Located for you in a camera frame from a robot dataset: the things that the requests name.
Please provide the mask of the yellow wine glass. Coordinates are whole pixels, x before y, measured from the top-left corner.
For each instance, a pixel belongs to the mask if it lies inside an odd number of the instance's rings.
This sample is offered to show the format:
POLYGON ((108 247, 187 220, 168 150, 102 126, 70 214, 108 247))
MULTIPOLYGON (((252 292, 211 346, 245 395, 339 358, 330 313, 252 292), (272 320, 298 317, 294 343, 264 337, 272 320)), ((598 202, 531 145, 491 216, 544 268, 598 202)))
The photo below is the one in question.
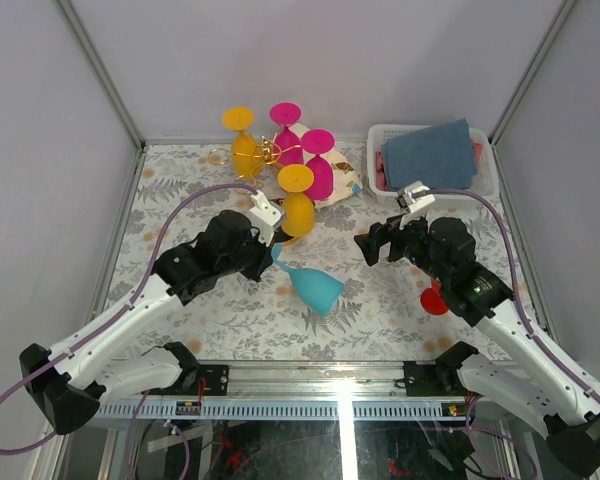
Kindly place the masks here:
POLYGON ((261 171, 258 143, 248 132, 254 119, 253 111, 244 106, 229 108, 222 116, 223 126, 236 134, 231 146, 231 161, 241 179, 253 178, 261 171))
POLYGON ((278 184, 287 193, 282 202, 285 211, 282 230, 291 237, 306 236, 314 228, 314 204, 305 194, 313 183, 314 174, 305 165, 291 164, 278 173, 278 184))

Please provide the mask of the red wine glass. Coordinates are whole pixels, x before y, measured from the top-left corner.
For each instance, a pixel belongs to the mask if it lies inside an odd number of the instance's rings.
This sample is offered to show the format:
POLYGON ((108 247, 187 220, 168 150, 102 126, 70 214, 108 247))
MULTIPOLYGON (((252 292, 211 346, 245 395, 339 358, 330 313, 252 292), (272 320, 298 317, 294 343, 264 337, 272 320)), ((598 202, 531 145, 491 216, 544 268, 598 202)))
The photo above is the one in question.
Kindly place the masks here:
POLYGON ((428 314, 441 316, 449 311, 448 306, 441 296, 440 290, 440 284, 435 280, 431 280, 430 286, 422 292, 420 303, 422 308, 428 314))

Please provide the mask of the teal wine glass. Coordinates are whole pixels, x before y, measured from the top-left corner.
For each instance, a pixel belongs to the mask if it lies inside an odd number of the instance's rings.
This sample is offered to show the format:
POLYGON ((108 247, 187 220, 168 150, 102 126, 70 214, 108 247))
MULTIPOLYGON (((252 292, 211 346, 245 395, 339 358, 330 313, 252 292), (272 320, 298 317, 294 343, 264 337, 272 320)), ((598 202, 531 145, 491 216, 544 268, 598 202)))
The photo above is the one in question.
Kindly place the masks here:
POLYGON ((273 246, 273 262, 285 271, 300 300, 313 312, 327 316, 344 291, 345 284, 328 273, 312 268, 294 268, 279 259, 282 245, 273 246))

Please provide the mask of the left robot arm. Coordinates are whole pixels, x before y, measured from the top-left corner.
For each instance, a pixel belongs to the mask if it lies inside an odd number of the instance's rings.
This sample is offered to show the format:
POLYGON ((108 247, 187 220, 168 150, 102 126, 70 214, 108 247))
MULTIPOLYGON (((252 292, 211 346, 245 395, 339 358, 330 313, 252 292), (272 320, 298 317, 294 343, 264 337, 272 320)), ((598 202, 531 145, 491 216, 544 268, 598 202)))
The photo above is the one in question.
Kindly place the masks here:
POLYGON ((87 424, 106 403, 164 390, 192 392, 200 364, 180 342, 168 342, 128 360, 122 347, 150 324, 211 291, 226 276, 260 281, 272 264, 274 235, 283 213, 253 207, 224 210, 188 243, 164 251, 148 277, 73 336, 45 348, 33 343, 19 356, 25 388, 59 435, 87 424))

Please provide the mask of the magenta wine glass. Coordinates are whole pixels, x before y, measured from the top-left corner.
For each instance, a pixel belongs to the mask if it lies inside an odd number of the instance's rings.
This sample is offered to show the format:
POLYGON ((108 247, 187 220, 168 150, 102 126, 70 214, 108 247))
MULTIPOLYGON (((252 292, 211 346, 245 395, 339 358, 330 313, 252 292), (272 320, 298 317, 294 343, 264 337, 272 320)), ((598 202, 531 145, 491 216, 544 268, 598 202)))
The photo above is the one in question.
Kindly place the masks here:
POLYGON ((279 127, 274 136, 276 162, 284 168, 288 165, 303 164, 300 138, 291 130, 301 118, 301 109, 290 102, 274 105, 269 111, 270 119, 279 127))
POLYGON ((313 155, 306 166, 312 171, 314 181, 305 191, 313 201, 326 200, 333 192, 333 170, 324 155, 329 153, 334 145, 333 135, 324 129, 311 129, 301 138, 302 148, 313 155))

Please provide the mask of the gold wine glass rack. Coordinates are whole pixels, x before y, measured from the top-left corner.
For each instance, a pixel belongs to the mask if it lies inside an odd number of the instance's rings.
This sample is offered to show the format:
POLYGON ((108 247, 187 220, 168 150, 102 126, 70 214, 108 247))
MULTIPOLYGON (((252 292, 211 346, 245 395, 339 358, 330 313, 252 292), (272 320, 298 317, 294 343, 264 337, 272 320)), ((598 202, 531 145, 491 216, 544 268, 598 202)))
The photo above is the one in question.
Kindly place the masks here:
POLYGON ((245 153, 234 153, 228 148, 218 147, 210 150, 206 155, 207 162, 211 165, 224 165, 233 160, 235 156, 251 158, 255 161, 255 165, 252 170, 247 174, 238 174, 235 181, 246 179, 251 182, 254 187, 259 187, 261 182, 259 181, 258 175, 264 170, 265 166, 273 166, 279 169, 283 168, 280 163, 280 159, 284 154, 293 150, 299 150, 301 145, 296 142, 291 146, 282 149, 275 143, 277 135, 274 135, 272 139, 265 136, 260 137, 260 141, 256 143, 253 151, 247 155, 245 153))

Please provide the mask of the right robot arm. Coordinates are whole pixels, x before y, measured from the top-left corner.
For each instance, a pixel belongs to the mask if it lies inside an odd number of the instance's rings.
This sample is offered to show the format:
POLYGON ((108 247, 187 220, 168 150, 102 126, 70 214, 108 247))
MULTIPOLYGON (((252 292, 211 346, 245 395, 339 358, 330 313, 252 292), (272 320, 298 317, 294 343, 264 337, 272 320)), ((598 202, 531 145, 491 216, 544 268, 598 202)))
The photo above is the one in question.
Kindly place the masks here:
POLYGON ((526 328, 513 291, 475 255, 476 242, 457 218, 424 218, 402 225, 393 217, 354 238, 373 266, 382 246, 391 262, 402 258, 439 284, 456 316, 499 345, 526 373, 520 378, 459 342, 437 359, 438 387, 487 397, 531 426, 572 473, 600 467, 600 382, 569 359, 537 328, 526 328))

